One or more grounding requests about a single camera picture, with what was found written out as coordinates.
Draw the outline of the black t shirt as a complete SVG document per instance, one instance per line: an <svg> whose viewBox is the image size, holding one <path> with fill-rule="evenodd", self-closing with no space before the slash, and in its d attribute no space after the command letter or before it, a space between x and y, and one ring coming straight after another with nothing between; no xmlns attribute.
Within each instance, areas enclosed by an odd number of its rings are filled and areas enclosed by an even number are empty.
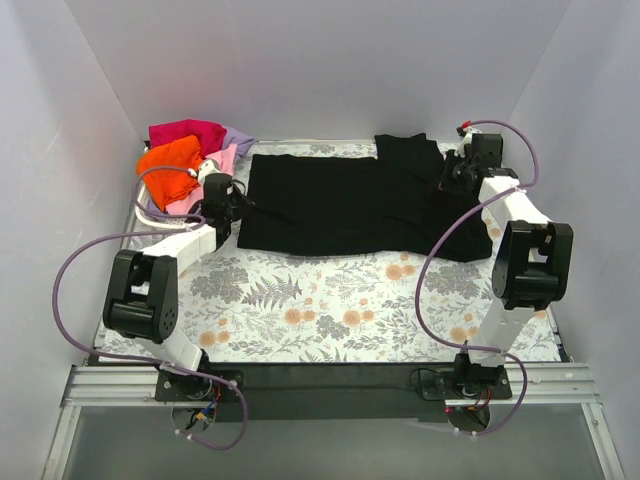
<svg viewBox="0 0 640 480"><path fill-rule="evenodd" d="M425 134L378 135L364 158L254 155L240 225L242 249L325 257L406 251L426 255L467 211L440 258L490 257L493 243L468 193L440 189L444 157Z"/></svg>

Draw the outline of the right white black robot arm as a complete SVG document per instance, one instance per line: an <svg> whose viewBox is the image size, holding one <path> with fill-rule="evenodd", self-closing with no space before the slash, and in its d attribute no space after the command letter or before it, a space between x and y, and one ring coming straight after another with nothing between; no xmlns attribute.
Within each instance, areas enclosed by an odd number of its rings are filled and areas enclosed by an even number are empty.
<svg viewBox="0 0 640 480"><path fill-rule="evenodd" d="M440 187L469 193L502 230L491 287L494 299L477 334L454 360L451 382L464 397L506 381L505 354L525 325L566 292L574 232L541 213L517 174L502 165L503 138L470 124L458 128L459 145L446 153Z"/></svg>

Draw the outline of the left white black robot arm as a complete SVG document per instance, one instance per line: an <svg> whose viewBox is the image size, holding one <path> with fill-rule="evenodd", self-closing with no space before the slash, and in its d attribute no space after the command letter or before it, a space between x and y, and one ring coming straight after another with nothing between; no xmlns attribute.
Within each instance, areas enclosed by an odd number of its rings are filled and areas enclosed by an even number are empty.
<svg viewBox="0 0 640 480"><path fill-rule="evenodd" d="M170 235L141 251L116 254L102 315L106 329L138 341L169 370L180 374L178 387L193 400L211 392L213 377L203 369L204 352L179 326L179 276L222 246L231 225L253 208L240 183L228 174L207 175L203 189L203 226Z"/></svg>

